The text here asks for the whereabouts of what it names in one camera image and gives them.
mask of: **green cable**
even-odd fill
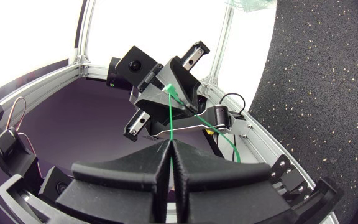
[[[237,157],[237,162],[241,162],[240,159],[240,154],[239,151],[237,150],[237,147],[224,135],[222,134],[220,131],[218,131],[216,128],[214,128],[211,124],[209,124],[206,120],[204,120],[202,117],[198,116],[197,114],[195,115],[200,121],[202,121],[204,124],[206,124],[208,127],[210,127],[212,130],[214,130],[216,133],[220,134],[221,136],[223,136],[226,141],[233,147],[234,149],[234,153],[236,153],[236,157]]]
[[[168,94],[168,98],[169,98],[169,121],[170,121],[170,126],[171,126],[171,140],[173,140],[171,93]]]
[[[173,140],[173,126],[172,126],[172,105],[171,105],[171,97],[176,100],[179,104],[183,104],[183,102],[178,98],[178,93],[176,93],[176,89],[172,84],[168,84],[164,89],[162,90],[164,93],[168,94],[169,98],[169,118],[170,118],[170,126],[171,126],[171,140]],[[206,124],[209,128],[214,130],[216,133],[223,136],[226,141],[233,147],[234,153],[236,153],[237,162],[241,162],[239,151],[237,150],[237,147],[220,131],[218,131],[216,128],[214,128],[211,124],[209,124],[206,120],[204,120],[202,117],[195,115],[200,121],[202,121],[204,124]]]

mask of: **metal bracket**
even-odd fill
[[[231,117],[231,128],[229,134],[240,135],[243,139],[247,139],[248,132],[252,129],[252,125],[243,119],[236,119],[233,115]]]
[[[202,83],[200,87],[198,87],[197,94],[208,98],[208,92],[210,89],[211,87],[209,87],[209,85]]]
[[[218,86],[218,78],[217,77],[212,77],[211,81],[212,81],[212,85]]]
[[[79,72],[78,72],[78,76],[79,77],[85,77],[85,76],[87,76],[88,75],[88,64],[85,64],[85,65],[80,65],[79,67],[78,67],[78,69],[79,69]]]

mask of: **black curved mount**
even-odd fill
[[[227,161],[177,140],[114,161],[74,163],[75,179],[50,205],[29,194],[17,197],[29,188],[19,175],[0,194],[23,222],[165,223],[171,167],[178,223],[318,223],[342,197],[324,179],[292,205],[273,187],[269,165]]]

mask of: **green cable tie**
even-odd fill
[[[172,84],[168,84],[162,89],[162,91],[173,97],[178,103],[183,104],[183,102],[178,98],[178,93],[175,87]]]

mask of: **black 3d-printed part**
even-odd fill
[[[75,180],[57,199],[89,222],[165,222],[170,141],[108,162],[77,162]]]
[[[71,183],[71,178],[64,174],[59,168],[53,166],[42,182],[38,197],[52,205]]]
[[[269,165],[227,161],[180,141],[173,150],[179,223],[255,223],[290,209],[268,181]]]

